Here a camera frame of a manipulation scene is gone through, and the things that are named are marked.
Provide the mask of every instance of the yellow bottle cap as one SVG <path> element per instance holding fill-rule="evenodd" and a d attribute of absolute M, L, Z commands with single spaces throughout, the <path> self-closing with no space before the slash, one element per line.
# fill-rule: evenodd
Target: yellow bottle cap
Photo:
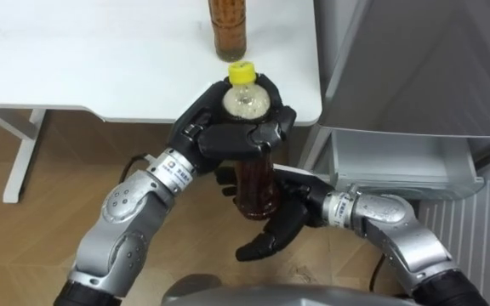
<path fill-rule="evenodd" d="M 228 77 L 233 85 L 243 85 L 256 80 L 252 62 L 238 61 L 228 66 Z"/>

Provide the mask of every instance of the cable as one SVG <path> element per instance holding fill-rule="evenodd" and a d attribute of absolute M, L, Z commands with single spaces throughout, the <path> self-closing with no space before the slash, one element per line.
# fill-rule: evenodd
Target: cable
<path fill-rule="evenodd" d="M 122 170 L 122 174 L 120 174 L 120 179 L 118 180 L 118 183 L 122 183 L 126 177 L 128 176 L 128 172 L 129 172 L 129 169 L 138 161 L 145 161 L 145 156 L 147 156 L 146 153 L 143 153 L 143 154 L 139 154 L 139 155 L 136 155 L 134 157 L 132 157 L 128 163 L 126 164 L 126 166 L 124 167 L 124 169 Z"/>
<path fill-rule="evenodd" d="M 370 279 L 370 286 L 368 286 L 370 292 L 374 292 L 373 289 L 375 288 L 375 281 L 378 278 L 379 271 L 381 270 L 381 266 L 383 265 L 384 261 L 385 261 L 385 255 L 382 254 L 381 258 L 378 261 L 378 264 L 375 266 L 375 269 L 373 269 L 372 278 Z"/>

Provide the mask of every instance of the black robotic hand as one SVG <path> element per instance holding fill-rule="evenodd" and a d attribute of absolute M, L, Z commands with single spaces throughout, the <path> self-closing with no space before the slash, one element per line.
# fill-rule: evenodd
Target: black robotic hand
<path fill-rule="evenodd" d="M 213 84 L 175 122 L 168 145 L 191 162 L 198 174 L 212 172 L 223 160 L 242 161 L 261 157 L 286 140 L 296 112 L 284 106 L 279 90 L 258 74 L 256 83 L 271 99 L 270 112 L 261 122 L 232 122 L 222 106 L 231 88 L 228 80 Z"/>
<path fill-rule="evenodd" d="M 233 167 L 220 167 L 214 171 L 217 183 L 226 186 L 224 196 L 236 195 L 236 172 Z M 264 232 L 236 250 L 238 261 L 267 258 L 290 244 L 304 225 L 326 225 L 322 204 L 333 187 L 318 177 L 292 167 L 276 165 L 275 181 L 281 194 L 280 206 L 265 224 Z"/>

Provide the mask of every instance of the table leg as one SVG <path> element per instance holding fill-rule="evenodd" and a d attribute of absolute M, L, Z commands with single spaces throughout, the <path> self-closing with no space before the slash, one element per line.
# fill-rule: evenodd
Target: table leg
<path fill-rule="evenodd" d="M 3 192 L 3 203 L 18 203 L 45 112 L 32 110 L 28 121 L 15 110 L 0 109 L 0 126 L 22 139 Z"/>

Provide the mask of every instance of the label on robot wrist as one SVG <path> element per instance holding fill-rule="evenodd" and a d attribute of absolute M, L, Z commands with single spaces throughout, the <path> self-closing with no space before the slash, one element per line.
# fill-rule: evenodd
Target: label on robot wrist
<path fill-rule="evenodd" d="M 172 156 L 166 156 L 154 174 L 158 178 L 163 176 L 171 179 L 181 190 L 193 180 L 192 174 Z"/>
<path fill-rule="evenodd" d="M 345 227 L 346 208 L 350 205 L 350 197 L 346 193 L 340 193 L 335 196 L 333 205 L 330 207 L 328 214 L 328 223 L 330 226 L 339 228 Z"/>

